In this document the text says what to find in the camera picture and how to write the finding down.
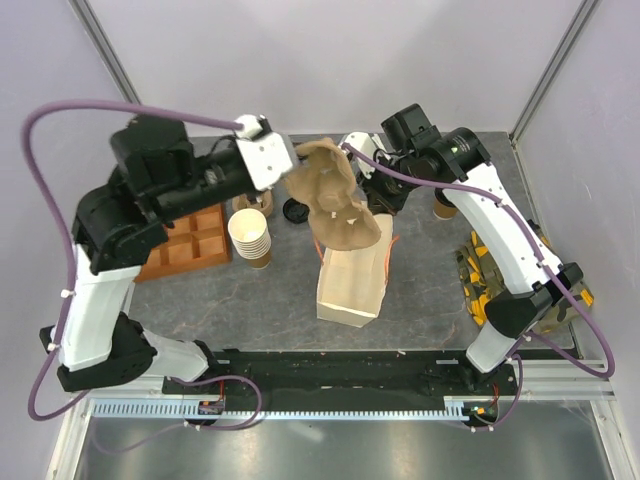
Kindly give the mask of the brown paper coffee cup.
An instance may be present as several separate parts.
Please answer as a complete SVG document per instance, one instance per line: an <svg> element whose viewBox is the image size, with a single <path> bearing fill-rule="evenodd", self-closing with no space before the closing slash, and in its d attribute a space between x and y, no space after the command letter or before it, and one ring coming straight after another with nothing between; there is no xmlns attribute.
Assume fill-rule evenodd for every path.
<svg viewBox="0 0 640 480"><path fill-rule="evenodd" d="M442 202L439 198L434 199L433 213L440 220L451 220L455 217L458 210L450 202Z"/></svg>

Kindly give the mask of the white paper takeout bag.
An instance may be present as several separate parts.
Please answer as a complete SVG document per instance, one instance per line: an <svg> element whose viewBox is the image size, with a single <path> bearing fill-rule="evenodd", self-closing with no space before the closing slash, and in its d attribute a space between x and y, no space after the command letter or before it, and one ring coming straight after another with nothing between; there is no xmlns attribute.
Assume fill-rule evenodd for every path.
<svg viewBox="0 0 640 480"><path fill-rule="evenodd" d="M391 215L374 219L381 229L375 245L353 251L325 250L316 292L318 319L362 328L379 316L397 237Z"/></svg>

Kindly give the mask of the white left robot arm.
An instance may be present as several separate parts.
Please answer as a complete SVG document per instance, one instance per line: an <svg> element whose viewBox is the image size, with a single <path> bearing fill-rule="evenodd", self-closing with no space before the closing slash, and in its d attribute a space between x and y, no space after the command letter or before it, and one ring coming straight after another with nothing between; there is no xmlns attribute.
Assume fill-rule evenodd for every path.
<svg viewBox="0 0 640 480"><path fill-rule="evenodd" d="M235 135L198 156L183 122L134 117L110 138L117 165L84 195L71 228L75 288L60 333L64 391L129 383L143 375L185 381L198 393L219 382L207 345L159 336L124 311L125 296L176 220L254 191Z"/></svg>

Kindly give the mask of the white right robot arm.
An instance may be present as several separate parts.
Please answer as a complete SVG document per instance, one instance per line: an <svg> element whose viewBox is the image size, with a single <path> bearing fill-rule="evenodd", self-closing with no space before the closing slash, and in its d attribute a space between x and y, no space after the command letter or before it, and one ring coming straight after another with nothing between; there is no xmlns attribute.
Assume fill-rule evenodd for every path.
<svg viewBox="0 0 640 480"><path fill-rule="evenodd" d="M487 322L457 371L465 391L481 393L517 340L571 296L583 272L562 262L534 233L472 130L459 127L443 134L418 104L387 118L382 128L391 152L370 137L358 141L348 135L343 145L359 163L370 209L396 214L411 191L433 187L470 223L502 275L504 289L486 304Z"/></svg>

